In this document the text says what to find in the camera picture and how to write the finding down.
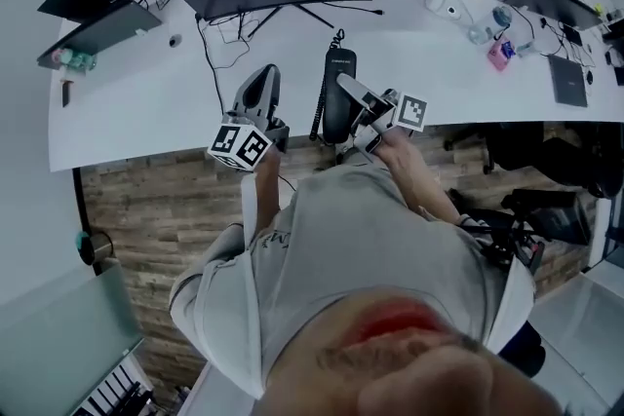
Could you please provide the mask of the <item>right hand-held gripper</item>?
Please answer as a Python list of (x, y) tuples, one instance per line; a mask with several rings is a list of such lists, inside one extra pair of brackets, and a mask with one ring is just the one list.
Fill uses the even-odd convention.
[(345, 73), (337, 76), (337, 84), (361, 106), (350, 135), (353, 146), (362, 153), (371, 153), (382, 136), (393, 129), (422, 132), (428, 103), (416, 96), (394, 89), (382, 95)]

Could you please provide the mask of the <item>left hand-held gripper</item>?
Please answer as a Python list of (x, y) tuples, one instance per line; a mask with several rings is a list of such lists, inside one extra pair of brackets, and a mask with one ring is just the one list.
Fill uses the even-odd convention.
[(208, 153), (231, 169), (254, 171), (272, 146), (285, 152), (290, 128), (275, 115), (280, 89), (281, 73), (275, 64), (253, 73), (223, 114)]

